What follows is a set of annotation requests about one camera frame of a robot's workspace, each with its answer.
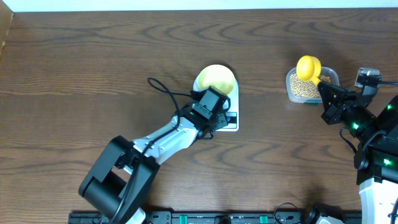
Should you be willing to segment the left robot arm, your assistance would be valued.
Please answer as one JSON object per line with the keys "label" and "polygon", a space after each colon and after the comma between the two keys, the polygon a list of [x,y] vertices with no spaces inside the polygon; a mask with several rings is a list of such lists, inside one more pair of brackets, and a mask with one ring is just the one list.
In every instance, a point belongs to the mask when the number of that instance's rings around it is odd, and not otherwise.
{"label": "left robot arm", "polygon": [[143,223],[141,208],[160,165],[227,125],[230,98],[215,87],[193,91],[192,100],[153,133],[132,141],[113,138],[82,181],[78,193],[109,223]]}

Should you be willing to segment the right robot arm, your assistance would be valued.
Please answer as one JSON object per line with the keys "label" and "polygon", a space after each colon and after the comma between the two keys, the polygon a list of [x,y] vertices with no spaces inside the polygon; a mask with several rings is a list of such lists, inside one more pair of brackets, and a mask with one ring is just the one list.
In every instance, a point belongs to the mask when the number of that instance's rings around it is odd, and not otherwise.
{"label": "right robot arm", "polygon": [[368,110],[371,95],[320,82],[326,124],[343,124],[354,147],[363,223],[397,223],[397,98],[379,116]]}

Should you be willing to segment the yellow measuring scoop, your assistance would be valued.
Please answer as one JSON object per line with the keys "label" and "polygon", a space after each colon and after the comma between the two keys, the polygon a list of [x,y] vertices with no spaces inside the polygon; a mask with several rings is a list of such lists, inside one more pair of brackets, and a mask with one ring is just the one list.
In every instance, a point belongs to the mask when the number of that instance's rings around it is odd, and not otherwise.
{"label": "yellow measuring scoop", "polygon": [[298,79],[303,82],[312,82],[315,86],[321,82],[319,79],[321,70],[319,59],[309,55],[301,57],[296,66]]}

